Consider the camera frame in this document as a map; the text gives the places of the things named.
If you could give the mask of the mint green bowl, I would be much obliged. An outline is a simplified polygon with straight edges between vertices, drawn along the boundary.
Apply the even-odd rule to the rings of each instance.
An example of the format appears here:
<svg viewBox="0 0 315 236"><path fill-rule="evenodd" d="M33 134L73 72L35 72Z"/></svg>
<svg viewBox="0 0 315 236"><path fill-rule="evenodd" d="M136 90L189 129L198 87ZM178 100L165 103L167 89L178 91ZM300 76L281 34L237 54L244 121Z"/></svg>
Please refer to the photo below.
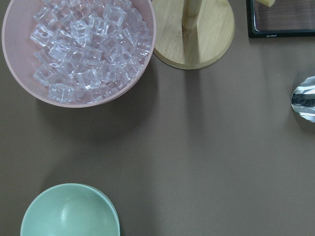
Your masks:
<svg viewBox="0 0 315 236"><path fill-rule="evenodd" d="M100 190L78 183L53 186L29 205L22 236L119 236L120 222L110 199Z"/></svg>

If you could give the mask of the pink bowl of ice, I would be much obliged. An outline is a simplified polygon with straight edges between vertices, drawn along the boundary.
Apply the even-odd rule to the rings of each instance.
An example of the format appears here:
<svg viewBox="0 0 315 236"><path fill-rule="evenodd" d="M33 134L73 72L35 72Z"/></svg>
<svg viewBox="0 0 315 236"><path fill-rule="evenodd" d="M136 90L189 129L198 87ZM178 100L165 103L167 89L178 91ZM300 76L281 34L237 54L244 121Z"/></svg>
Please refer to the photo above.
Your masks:
<svg viewBox="0 0 315 236"><path fill-rule="evenodd" d="M43 5L41 0L12 0L4 15L2 25L2 50L6 64L19 85L35 98L59 107L85 108L108 103L130 90L141 78L148 66L156 42L156 20L151 1L134 0L133 6L142 14L151 31L151 48L140 73L122 90L98 102L87 104L59 103L48 98L48 90L33 77L37 63L34 53L37 46L32 43L30 34L35 27L33 15Z"/></svg>

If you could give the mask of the metal ice scoop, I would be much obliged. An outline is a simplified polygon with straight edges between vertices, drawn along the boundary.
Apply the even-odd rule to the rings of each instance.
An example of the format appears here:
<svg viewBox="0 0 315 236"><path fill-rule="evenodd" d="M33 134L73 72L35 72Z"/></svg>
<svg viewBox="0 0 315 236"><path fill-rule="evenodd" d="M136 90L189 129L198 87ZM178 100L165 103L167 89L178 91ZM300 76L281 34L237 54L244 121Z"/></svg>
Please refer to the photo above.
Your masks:
<svg viewBox="0 0 315 236"><path fill-rule="evenodd" d="M315 77L308 77L293 91L291 96L293 111L302 118L315 122Z"/></svg>

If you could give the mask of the wooden glass drying stand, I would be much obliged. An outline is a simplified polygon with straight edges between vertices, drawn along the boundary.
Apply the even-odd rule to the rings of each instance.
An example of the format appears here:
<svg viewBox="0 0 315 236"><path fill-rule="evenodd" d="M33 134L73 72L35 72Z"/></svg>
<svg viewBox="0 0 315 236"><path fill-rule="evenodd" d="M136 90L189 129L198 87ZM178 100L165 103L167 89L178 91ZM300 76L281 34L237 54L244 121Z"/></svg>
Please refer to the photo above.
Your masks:
<svg viewBox="0 0 315 236"><path fill-rule="evenodd" d="M200 69L219 60L235 33L227 0L154 0L154 54L179 69Z"/></svg>

